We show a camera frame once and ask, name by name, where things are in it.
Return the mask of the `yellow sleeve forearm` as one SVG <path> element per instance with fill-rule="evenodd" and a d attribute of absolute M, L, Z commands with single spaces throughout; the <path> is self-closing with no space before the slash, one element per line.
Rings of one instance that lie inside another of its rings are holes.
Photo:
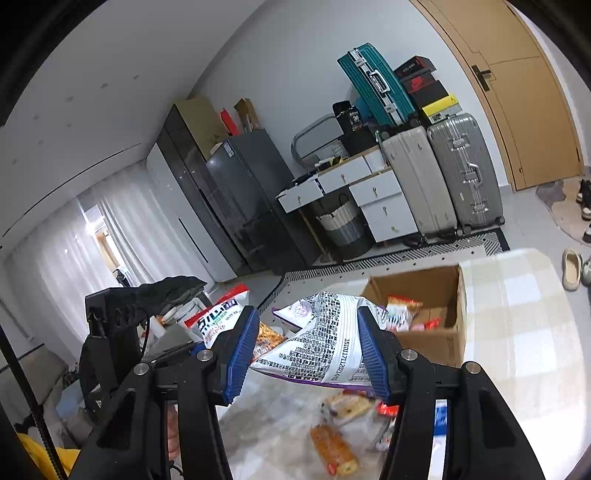
<path fill-rule="evenodd" d="M 55 469 L 50 461 L 49 455 L 44 446 L 40 445 L 26 434 L 18 433 L 17 436 L 21 441 L 24 449 L 27 451 L 27 453 L 29 454 L 33 462 L 36 464 L 36 466 L 39 468 L 44 478 L 50 480 L 57 480 L 58 476 L 55 472 Z M 64 469 L 66 476 L 69 476 L 80 453 L 80 450 L 57 447 L 56 452 L 58 454 L 58 457 L 60 459 L 61 465 Z"/>

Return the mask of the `person's left hand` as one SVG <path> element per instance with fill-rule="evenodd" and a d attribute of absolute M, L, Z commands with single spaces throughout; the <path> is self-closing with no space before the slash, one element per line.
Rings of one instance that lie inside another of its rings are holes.
<path fill-rule="evenodd" d="M 174 461 L 179 456 L 179 431 L 178 413 L 173 404 L 167 406 L 166 411 L 167 429 L 167 455 L 169 461 Z"/>

